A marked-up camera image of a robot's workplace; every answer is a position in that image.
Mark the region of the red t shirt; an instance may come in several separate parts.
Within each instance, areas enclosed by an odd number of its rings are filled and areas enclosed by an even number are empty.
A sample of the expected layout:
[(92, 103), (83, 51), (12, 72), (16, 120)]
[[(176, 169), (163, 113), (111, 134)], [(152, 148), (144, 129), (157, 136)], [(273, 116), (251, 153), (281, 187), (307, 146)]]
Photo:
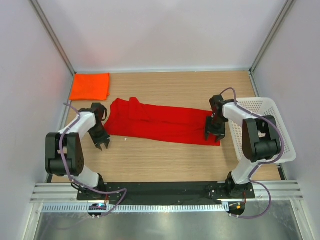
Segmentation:
[(136, 97), (117, 98), (104, 128), (113, 136), (219, 146), (214, 135), (205, 139), (206, 118), (210, 116), (210, 111), (201, 109), (143, 104)]

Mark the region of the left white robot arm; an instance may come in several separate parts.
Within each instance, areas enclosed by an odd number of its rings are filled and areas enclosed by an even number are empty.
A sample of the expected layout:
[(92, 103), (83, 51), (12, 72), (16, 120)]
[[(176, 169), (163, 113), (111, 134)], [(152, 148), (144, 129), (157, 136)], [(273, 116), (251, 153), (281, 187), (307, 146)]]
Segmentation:
[(102, 150), (110, 144), (110, 135), (103, 126), (107, 109), (99, 102), (90, 108), (73, 109), (76, 118), (58, 132), (50, 132), (45, 137), (45, 170), (50, 175), (68, 177), (69, 181), (95, 200), (101, 200), (107, 193), (103, 177), (85, 165), (82, 138), (89, 134), (94, 146)]

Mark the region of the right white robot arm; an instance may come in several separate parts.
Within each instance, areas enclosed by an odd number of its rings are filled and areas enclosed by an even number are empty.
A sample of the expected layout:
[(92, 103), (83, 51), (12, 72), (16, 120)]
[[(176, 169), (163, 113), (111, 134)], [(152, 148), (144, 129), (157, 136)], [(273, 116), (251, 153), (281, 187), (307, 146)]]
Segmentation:
[(233, 121), (242, 129), (243, 156), (231, 171), (225, 184), (219, 189), (223, 196), (237, 198), (249, 189), (252, 176), (263, 164), (272, 164), (274, 156), (280, 156), (283, 138), (272, 115), (258, 115), (238, 104), (235, 99), (225, 100), (221, 94), (214, 95), (209, 104), (211, 116), (206, 117), (204, 139), (215, 137), (219, 142), (226, 136), (226, 123)]

